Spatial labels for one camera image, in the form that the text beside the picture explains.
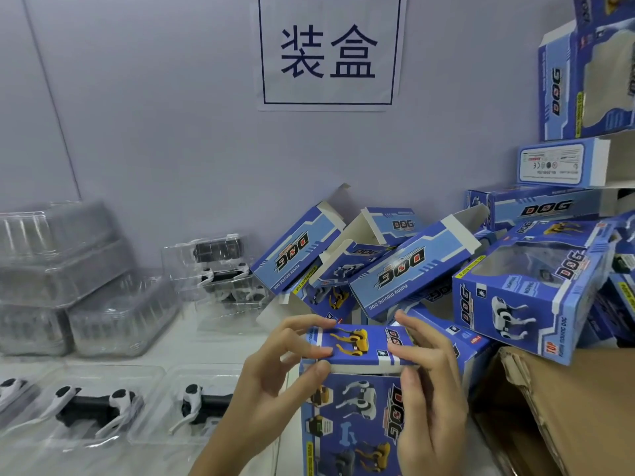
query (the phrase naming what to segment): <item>white table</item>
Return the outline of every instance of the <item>white table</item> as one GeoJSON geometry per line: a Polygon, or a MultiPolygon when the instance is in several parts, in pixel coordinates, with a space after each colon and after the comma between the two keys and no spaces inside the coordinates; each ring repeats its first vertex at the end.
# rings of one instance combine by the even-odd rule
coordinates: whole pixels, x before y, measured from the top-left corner
{"type": "MultiPolygon", "coordinates": [[[[182,364],[242,364],[244,360],[255,352],[266,339],[265,334],[229,336],[218,335],[210,340],[198,340],[195,335],[195,312],[193,304],[186,306],[179,314],[172,326],[163,337],[143,356],[138,359],[110,359],[87,360],[68,356],[63,359],[53,360],[59,364],[135,364],[143,366],[159,366],[168,370],[182,364]]],[[[4,358],[0,364],[13,364],[17,360],[27,359],[4,358]]],[[[38,362],[29,362],[31,368],[44,367],[51,363],[51,359],[41,359],[38,362]]],[[[290,372],[289,383],[293,383],[298,377],[298,370],[290,372]]],[[[254,459],[244,472],[248,476],[301,476],[302,466],[302,428],[300,413],[293,417],[291,423],[282,433],[279,440],[279,448],[263,452],[254,459]]],[[[147,453],[144,457],[156,457],[155,452],[147,453]]],[[[161,476],[153,469],[151,476],[161,476]]],[[[181,476],[175,472],[166,473],[166,476],[181,476]]],[[[494,465],[489,449],[485,446],[478,429],[472,422],[468,425],[468,445],[465,464],[465,476],[500,476],[494,465]]]]}

